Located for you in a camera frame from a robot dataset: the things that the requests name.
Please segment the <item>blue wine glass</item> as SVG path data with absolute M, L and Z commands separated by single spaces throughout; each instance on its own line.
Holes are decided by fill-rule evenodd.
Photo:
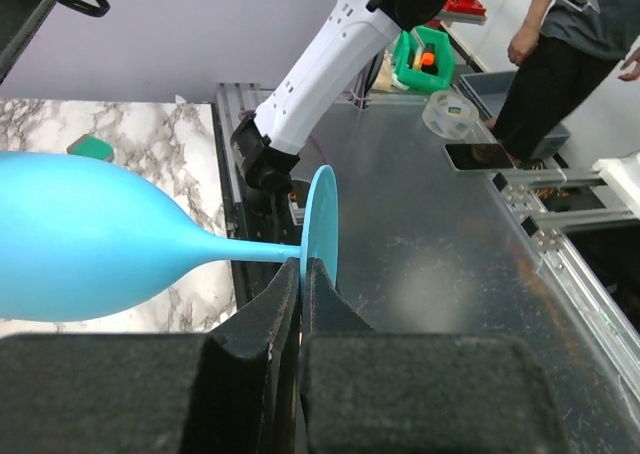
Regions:
M 1 315 L 72 322 L 133 308 L 217 261 L 321 260 L 337 274 L 338 189 L 320 167 L 299 245 L 201 228 L 163 190 L 116 165 L 74 155 L 1 155 Z

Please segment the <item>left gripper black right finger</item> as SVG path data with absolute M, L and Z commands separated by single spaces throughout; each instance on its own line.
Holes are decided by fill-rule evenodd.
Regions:
M 380 333 L 307 264 L 300 396 L 311 453 L 566 453 L 530 347 L 509 336 Z

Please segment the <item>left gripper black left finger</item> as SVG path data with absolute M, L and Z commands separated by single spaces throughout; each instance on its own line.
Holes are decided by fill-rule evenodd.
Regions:
M 206 334 L 1 342 L 5 453 L 290 453 L 299 264 Z

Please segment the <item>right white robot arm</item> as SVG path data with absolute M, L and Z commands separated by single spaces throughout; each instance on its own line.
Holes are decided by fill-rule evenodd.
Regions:
M 448 0 L 337 0 L 272 94 L 231 136 L 251 189 L 288 193 L 290 173 L 312 130 L 356 75 L 401 32 L 434 19 Z

